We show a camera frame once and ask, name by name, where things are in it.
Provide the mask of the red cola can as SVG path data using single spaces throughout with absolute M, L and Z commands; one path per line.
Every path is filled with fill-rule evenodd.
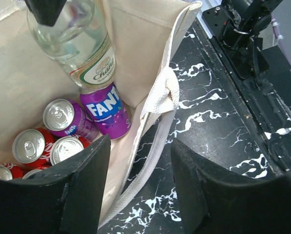
M 50 151 L 55 137 L 44 128 L 27 129 L 14 139 L 14 158 L 25 166 L 37 168 L 50 163 Z
M 22 178 L 21 167 L 13 163 L 4 163 L 0 165 L 0 180 L 13 180 Z
M 88 147 L 90 142 L 82 136 L 65 136 L 58 139 L 50 151 L 50 163 L 52 166 L 76 155 Z
M 43 165 L 43 166 L 40 166 L 40 167 L 38 167 L 38 168 L 36 168 L 36 169 L 33 169 L 33 170 L 27 172 L 27 173 L 22 177 L 22 179 L 27 179 L 27 178 L 29 178 L 31 175 L 33 175 L 33 174 L 35 174 L 35 173 L 37 173 L 37 172 L 43 171 L 43 170 L 45 170 L 45 169 L 47 169 L 47 168 L 50 168 L 50 166 L 49 166 L 49 165 Z

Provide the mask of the red cola can front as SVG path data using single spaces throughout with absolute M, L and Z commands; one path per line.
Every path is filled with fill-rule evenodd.
M 52 166 L 76 155 L 88 147 L 90 142 L 82 136 L 65 136 L 58 139 L 50 151 L 50 163 Z

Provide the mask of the beige canvas tote bag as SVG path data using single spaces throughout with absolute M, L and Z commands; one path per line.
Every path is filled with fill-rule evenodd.
M 157 165 L 179 104 L 179 83 L 169 64 L 202 3 L 96 2 L 116 59 L 111 83 L 131 121 L 123 137 L 106 135 L 111 145 L 99 229 L 133 200 Z M 16 164 L 23 175 L 35 168 L 14 158 L 16 136 L 27 129 L 47 129 L 43 112 L 56 99 L 71 99 L 85 110 L 82 88 L 34 40 L 27 10 L 24 0 L 0 0 L 0 165 Z M 62 138 L 52 135 L 56 141 Z M 103 136 L 99 131 L 90 145 Z

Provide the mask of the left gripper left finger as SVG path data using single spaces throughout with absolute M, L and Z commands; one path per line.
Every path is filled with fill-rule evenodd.
M 0 234 L 95 234 L 110 138 L 28 179 L 0 180 Z

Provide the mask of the purple soda can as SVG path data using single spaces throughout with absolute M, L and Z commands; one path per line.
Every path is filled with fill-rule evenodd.
M 114 83 L 94 92 L 81 89 L 80 101 L 102 135 L 118 139 L 128 133 L 130 117 Z
M 44 109 L 43 122 L 57 137 L 78 135 L 93 141 L 99 134 L 87 112 L 71 99 L 56 99 Z

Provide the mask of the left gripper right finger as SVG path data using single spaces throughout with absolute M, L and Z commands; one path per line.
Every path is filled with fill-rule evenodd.
M 175 139 L 170 149 L 187 234 L 291 234 L 291 172 L 253 179 Z

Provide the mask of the clear glass bottle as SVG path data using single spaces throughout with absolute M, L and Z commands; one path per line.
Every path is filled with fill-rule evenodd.
M 96 10 L 94 15 L 61 35 L 51 35 L 49 30 L 38 26 L 28 10 L 27 22 L 38 46 L 56 61 L 79 87 L 100 90 L 114 80 L 116 59 L 101 9 L 94 0 L 84 2 L 86 5 L 92 4 Z

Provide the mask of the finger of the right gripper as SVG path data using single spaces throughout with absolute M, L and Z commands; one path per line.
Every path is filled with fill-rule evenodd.
M 66 0 L 25 0 L 24 2 L 38 24 L 52 27 L 59 18 Z

